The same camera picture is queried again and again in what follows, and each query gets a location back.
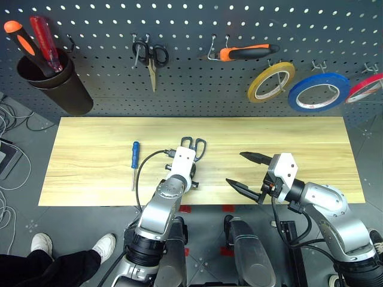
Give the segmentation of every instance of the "tool holder cup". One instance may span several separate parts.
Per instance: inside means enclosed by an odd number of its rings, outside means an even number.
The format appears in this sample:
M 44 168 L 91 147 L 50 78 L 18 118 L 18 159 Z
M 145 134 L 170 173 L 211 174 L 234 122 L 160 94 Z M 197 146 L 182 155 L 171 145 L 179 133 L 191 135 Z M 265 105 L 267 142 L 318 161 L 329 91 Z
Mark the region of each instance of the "tool holder cup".
M 63 70 L 55 76 L 46 78 L 25 56 L 18 62 L 17 72 L 70 115 L 84 115 L 93 108 L 93 100 L 76 74 L 72 60 L 63 50 L 57 49 L 57 52 Z

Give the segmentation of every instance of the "dark gray pegboard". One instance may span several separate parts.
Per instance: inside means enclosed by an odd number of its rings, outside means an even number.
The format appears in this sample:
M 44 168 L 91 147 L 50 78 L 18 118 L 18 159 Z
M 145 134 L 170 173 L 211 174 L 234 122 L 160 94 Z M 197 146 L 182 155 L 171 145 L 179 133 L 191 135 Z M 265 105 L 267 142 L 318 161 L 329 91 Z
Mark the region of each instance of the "dark gray pegboard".
M 351 85 L 363 74 L 365 62 L 381 70 L 382 1 L 2 1 L 3 21 L 18 20 L 32 33 L 28 17 L 46 16 L 58 47 L 76 43 L 71 57 L 95 101 L 89 116 L 276 117 L 343 115 L 357 124 L 382 112 L 382 90 L 365 100 L 343 104 L 321 113 L 301 113 L 287 102 L 289 89 L 311 72 L 311 61 L 326 60 L 328 72 L 337 72 Z M 151 35 L 151 44 L 163 44 L 171 60 L 157 70 L 157 91 L 151 91 L 148 69 L 133 65 L 132 37 Z M 296 76 L 287 92 L 264 103 L 250 103 L 246 92 L 268 66 L 267 58 L 229 63 L 198 60 L 217 35 L 216 51 L 229 46 L 268 42 L 281 49 L 273 62 L 291 62 Z M 51 121 L 67 116 L 16 72 L 21 57 L 4 33 L 0 49 L 0 90 Z M 268 81 L 269 86 L 276 79 Z M 308 99 L 328 97 L 326 89 Z

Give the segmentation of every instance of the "wooden board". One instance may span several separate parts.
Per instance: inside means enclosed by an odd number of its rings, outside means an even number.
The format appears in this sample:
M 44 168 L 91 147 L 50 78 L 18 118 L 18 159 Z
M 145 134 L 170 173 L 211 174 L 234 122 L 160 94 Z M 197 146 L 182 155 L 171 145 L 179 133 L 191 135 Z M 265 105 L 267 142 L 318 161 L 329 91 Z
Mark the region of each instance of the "wooden board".
M 131 192 L 132 144 L 141 144 L 140 162 L 159 149 L 177 148 L 183 136 L 205 139 L 195 181 L 183 204 L 251 204 L 225 178 L 254 191 L 267 166 L 241 157 L 241 151 L 269 156 L 292 152 L 297 178 L 329 184 L 350 203 L 364 203 L 363 192 L 341 117 L 291 118 L 62 118 L 42 187 L 40 206 L 125 206 L 136 204 Z M 141 204 L 151 198 L 172 159 L 159 154 L 139 179 Z

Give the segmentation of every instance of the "shoe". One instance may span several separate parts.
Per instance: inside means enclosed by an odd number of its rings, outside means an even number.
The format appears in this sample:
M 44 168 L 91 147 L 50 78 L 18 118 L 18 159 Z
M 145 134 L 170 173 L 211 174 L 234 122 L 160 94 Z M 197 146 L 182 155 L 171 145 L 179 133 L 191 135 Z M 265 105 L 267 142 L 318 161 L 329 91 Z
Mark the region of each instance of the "shoe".
M 346 282 L 343 280 L 343 285 L 345 287 L 348 287 Z M 338 275 L 331 275 L 329 278 L 329 287 L 340 287 L 341 286 L 341 281 L 339 280 Z
M 115 237 L 113 234 L 108 233 L 99 239 L 92 248 L 101 257 L 101 264 L 104 263 L 112 254 L 115 248 Z
M 42 250 L 52 257 L 52 239 L 45 233 L 37 233 L 32 238 L 31 252 Z
M 376 229 L 368 228 L 372 244 L 378 253 L 380 261 L 383 262 L 383 238 Z

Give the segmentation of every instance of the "black-handled scissors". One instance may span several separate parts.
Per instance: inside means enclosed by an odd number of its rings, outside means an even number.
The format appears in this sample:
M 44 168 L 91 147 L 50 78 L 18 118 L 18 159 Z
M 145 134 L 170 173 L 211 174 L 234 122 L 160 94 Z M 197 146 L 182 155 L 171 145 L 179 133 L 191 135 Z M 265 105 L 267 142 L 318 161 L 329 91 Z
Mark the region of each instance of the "black-handled scissors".
M 148 66 L 151 87 L 153 93 L 156 91 L 156 69 L 163 68 L 169 62 L 169 53 L 164 46 L 154 45 L 150 50 L 148 44 L 143 40 L 136 40 L 132 46 L 134 56 L 145 66 Z
M 198 157 L 198 156 L 197 156 L 197 150 L 199 149 L 199 148 L 198 148 L 199 145 L 203 145 L 203 149 L 202 149 L 202 152 L 201 152 L 200 156 Z M 192 138 L 191 136 L 184 136 L 184 137 L 181 139 L 181 146 L 184 146 L 184 147 L 186 147 L 186 148 L 190 148 L 190 149 L 195 150 L 195 151 L 196 151 L 196 156 L 195 156 L 195 158 L 194 158 L 194 162 L 197 162 L 197 161 L 199 161 L 199 160 L 203 157 L 203 155 L 204 155 L 204 153 L 205 153 L 205 150 L 206 150 L 206 141 L 203 140 L 203 139 L 197 138 L 197 139 L 196 139 L 196 142 L 195 142 L 194 145 L 193 145 L 193 138 Z

